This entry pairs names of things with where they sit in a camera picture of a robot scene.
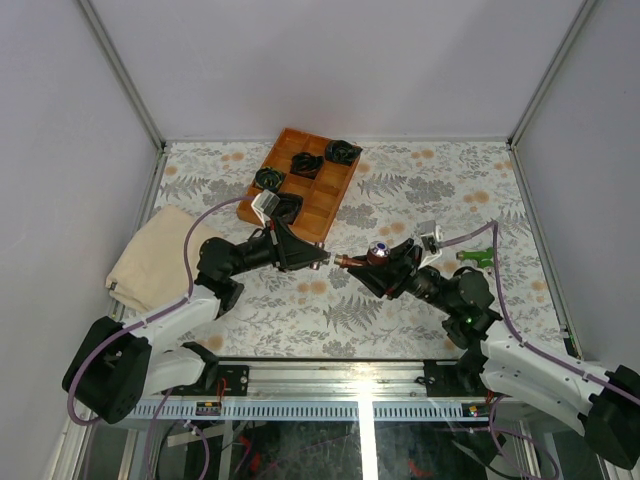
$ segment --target gray wall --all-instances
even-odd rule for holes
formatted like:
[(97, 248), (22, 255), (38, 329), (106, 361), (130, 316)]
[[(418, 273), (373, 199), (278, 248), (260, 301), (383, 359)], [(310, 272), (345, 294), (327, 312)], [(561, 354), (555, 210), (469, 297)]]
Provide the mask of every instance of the gray wall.
[(94, 0), (168, 138), (506, 138), (582, 0)]
[(0, 478), (35, 480), (154, 162), (70, 0), (0, 4), (0, 152)]
[(519, 152), (587, 355), (640, 369), (640, 2), (602, 2)]

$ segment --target wooden board with compartments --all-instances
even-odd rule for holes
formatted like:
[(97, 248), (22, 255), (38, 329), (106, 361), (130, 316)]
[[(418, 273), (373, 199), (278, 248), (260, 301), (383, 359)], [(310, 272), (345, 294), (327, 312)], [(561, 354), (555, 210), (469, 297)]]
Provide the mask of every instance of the wooden board with compartments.
[[(330, 141), (329, 138), (285, 128), (260, 167), (272, 167), (286, 174), (278, 193), (293, 193), (302, 197), (302, 210), (290, 227), (298, 237), (312, 243), (324, 242), (327, 238), (360, 157), (351, 166), (325, 159), (315, 179), (301, 177), (289, 171), (294, 155), (309, 152), (314, 156), (324, 157), (325, 148)], [(262, 190), (252, 182), (247, 195), (254, 197), (260, 192)], [(241, 220), (261, 225), (251, 209), (251, 202), (241, 202), (237, 213)]]

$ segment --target green object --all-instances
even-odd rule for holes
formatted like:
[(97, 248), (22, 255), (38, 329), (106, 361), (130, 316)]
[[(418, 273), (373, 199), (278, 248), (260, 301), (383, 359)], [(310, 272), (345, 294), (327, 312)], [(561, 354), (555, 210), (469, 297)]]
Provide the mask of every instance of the green object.
[(456, 258), (460, 261), (471, 260), (476, 262), (478, 268), (493, 267), (493, 247), (477, 252), (461, 251), (456, 253)]

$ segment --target folded cloth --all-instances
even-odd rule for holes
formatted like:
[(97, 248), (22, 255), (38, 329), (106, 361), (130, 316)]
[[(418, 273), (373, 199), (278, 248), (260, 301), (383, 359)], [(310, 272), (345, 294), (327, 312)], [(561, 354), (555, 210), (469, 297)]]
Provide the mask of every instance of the folded cloth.
[[(187, 291), (183, 247), (195, 219), (173, 205), (167, 205), (131, 239), (107, 276), (109, 294), (138, 312), (153, 310)], [(188, 246), (193, 278), (202, 243), (222, 235), (202, 223), (191, 235)]]

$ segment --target floor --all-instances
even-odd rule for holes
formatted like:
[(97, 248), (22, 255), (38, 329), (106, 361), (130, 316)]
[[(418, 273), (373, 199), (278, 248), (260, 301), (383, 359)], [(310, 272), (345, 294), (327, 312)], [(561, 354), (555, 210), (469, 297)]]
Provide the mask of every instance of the floor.
[[(501, 226), (506, 297), (530, 337), (563, 349), (556, 312), (506, 147), (500, 142), (366, 142), (360, 164), (329, 232), (326, 249), (363, 254), (373, 240), (417, 239), (434, 219), (444, 237), (491, 219)], [(174, 143), (154, 212), (172, 204), (197, 216), (242, 195), (267, 155), (268, 142)], [(232, 242), (255, 229), (227, 207), (206, 220)], [(490, 246), (490, 234), (464, 249)], [(434, 266), (450, 275), (457, 249)], [(440, 323), (444, 314), (403, 295), (377, 299), (337, 267), (281, 273), (271, 268), (236, 277), (245, 292), (236, 307), (179, 339), (197, 340), (218, 355), (377, 359), (457, 358)]]

